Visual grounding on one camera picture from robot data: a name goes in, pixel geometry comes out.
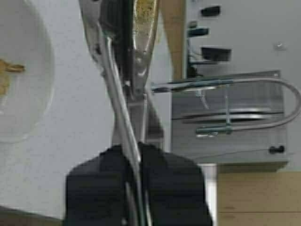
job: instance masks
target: wire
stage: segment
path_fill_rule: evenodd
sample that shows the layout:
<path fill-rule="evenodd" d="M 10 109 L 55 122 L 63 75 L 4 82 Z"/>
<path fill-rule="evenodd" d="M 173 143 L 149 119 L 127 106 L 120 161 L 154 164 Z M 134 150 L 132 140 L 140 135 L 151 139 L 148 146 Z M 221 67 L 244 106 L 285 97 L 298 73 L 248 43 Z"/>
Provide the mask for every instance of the wire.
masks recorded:
<path fill-rule="evenodd" d="M 225 155 L 229 155 L 229 154 L 239 154 L 239 153 L 249 153 L 249 152 L 260 152 L 260 151 L 267 151 L 267 152 L 268 152 L 268 149 L 258 149 L 258 150 L 249 150 L 249 151 L 228 152 L 228 153 L 223 153 L 223 154 L 214 154 L 214 155 L 207 155 L 207 156 L 202 156 L 202 157 L 188 156 L 188 158 L 192 158 L 192 159 L 198 160 L 198 159 L 206 159 L 206 158 L 220 157 L 220 156 L 225 156 Z"/>
<path fill-rule="evenodd" d="M 197 53 L 196 51 L 193 50 L 193 48 L 192 48 L 191 45 L 190 45 L 189 40 L 187 41 L 187 43 L 188 43 L 187 47 L 188 47 L 188 50 L 189 50 L 190 52 L 192 52 L 193 54 L 198 55 L 198 56 L 202 56 L 202 55 L 203 55 L 203 54 Z"/>

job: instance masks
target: metal handle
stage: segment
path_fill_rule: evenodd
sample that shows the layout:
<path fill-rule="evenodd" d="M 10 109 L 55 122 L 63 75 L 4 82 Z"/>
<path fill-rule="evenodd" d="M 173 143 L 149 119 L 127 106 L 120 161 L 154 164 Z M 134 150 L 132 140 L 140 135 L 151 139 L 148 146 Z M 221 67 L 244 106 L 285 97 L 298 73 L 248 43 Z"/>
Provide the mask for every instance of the metal handle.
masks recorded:
<path fill-rule="evenodd" d="M 122 83 L 119 76 L 119 70 L 115 61 L 113 40 L 109 36 L 105 36 L 100 30 L 100 45 L 102 50 L 102 62 L 104 66 L 104 75 L 106 85 L 109 92 L 109 97 L 114 109 L 116 123 L 121 139 L 122 152 L 129 160 L 132 166 L 138 201 L 138 216 L 140 225 L 145 225 L 145 210 L 143 204 L 143 191 L 140 173 L 141 155 L 138 148 L 135 134 L 131 124 L 130 116 L 127 110 L 127 102 L 123 93 Z"/>
<path fill-rule="evenodd" d="M 272 127 L 281 126 L 294 120 L 301 113 L 301 92 L 292 83 L 276 78 L 267 76 L 242 76 L 239 78 L 234 77 L 223 77 L 213 79 L 193 79 L 193 80 L 181 80 L 177 82 L 153 84 L 152 91 L 154 93 L 166 93 L 166 92 L 185 92 L 195 91 L 202 89 L 217 89 L 226 85 L 233 85 L 236 83 L 248 83 L 248 82 L 273 82 L 279 83 L 287 87 L 296 97 L 295 109 L 286 117 L 278 121 L 257 123 L 253 125 L 225 125 L 225 126 L 213 126 L 213 127 L 202 127 L 196 130 L 197 137 L 212 137 L 212 135 L 218 135 L 221 133 L 229 134 L 233 131 L 242 131 L 249 129 L 267 129 Z"/>

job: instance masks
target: black handle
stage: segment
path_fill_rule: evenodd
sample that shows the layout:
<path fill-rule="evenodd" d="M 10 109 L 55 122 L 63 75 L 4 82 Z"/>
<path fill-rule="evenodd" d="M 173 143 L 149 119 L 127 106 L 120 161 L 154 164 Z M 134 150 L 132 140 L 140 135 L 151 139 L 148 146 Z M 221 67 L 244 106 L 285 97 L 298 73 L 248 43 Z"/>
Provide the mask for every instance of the black handle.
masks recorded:
<path fill-rule="evenodd" d="M 285 147 L 284 146 L 279 146 L 279 147 L 270 147 L 269 148 L 269 153 L 270 154 L 283 154 L 285 152 Z"/>
<path fill-rule="evenodd" d="M 188 37 L 204 36 L 209 34 L 209 28 L 197 28 L 188 30 Z"/>
<path fill-rule="evenodd" d="M 204 17 L 218 16 L 219 14 L 221 14 L 220 6 L 207 7 L 201 10 L 201 15 Z"/>

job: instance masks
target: metal tongs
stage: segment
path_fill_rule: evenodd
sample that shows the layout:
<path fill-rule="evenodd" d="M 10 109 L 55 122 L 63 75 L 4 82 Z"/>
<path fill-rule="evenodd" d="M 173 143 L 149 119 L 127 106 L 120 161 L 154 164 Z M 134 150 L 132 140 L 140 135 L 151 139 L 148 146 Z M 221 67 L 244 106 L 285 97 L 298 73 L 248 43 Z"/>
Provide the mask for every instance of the metal tongs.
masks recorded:
<path fill-rule="evenodd" d="M 115 113 L 113 143 L 121 143 L 136 188 L 128 189 L 130 225 L 151 225 L 148 194 L 141 184 L 138 141 L 163 129 L 145 89 L 153 52 L 159 0 L 79 0 L 90 54 L 107 85 Z M 157 126 L 148 125 L 148 121 Z"/>

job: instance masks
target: white bowl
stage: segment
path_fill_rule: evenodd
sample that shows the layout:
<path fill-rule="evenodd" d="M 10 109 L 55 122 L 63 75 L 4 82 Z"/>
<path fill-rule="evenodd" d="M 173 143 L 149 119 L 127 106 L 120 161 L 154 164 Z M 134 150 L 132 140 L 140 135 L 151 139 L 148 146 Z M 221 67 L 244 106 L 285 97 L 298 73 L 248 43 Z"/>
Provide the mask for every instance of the white bowl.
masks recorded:
<path fill-rule="evenodd" d="M 25 65 L 11 73 L 8 94 L 0 97 L 0 142 L 26 139 L 50 106 L 54 55 L 46 28 L 28 0 L 1 0 L 0 58 Z"/>

